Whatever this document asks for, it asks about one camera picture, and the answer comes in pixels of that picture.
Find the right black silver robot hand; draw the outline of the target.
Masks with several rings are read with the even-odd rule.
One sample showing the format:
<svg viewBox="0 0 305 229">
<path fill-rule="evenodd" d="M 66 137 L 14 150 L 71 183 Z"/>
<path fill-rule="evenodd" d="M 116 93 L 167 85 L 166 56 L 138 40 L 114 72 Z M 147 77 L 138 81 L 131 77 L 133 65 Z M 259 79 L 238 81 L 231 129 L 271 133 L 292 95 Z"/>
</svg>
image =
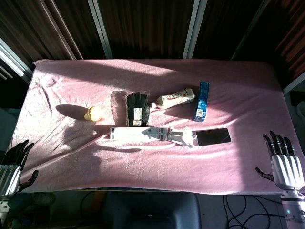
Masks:
<svg viewBox="0 0 305 229">
<path fill-rule="evenodd" d="M 281 190 L 301 190 L 305 179 L 299 157 L 295 154 L 294 146 L 288 137 L 282 137 L 270 131 L 270 136 L 263 134 L 270 157 L 272 173 L 255 170 L 262 178 L 270 180 Z"/>
</svg>

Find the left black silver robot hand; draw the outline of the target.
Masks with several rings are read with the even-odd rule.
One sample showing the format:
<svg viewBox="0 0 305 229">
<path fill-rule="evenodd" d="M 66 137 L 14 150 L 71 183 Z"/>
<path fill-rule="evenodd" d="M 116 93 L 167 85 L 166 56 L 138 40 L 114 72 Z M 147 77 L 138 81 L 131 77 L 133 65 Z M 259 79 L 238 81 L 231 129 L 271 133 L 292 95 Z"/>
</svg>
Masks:
<svg viewBox="0 0 305 229">
<path fill-rule="evenodd" d="M 0 200 L 7 201 L 16 192 L 21 192 L 30 187 L 37 179 L 39 174 L 35 170 L 30 179 L 24 183 L 20 183 L 20 177 L 27 161 L 30 150 L 34 143 L 29 140 L 18 143 L 16 146 L 9 149 L 3 155 L 0 161 Z"/>
</svg>

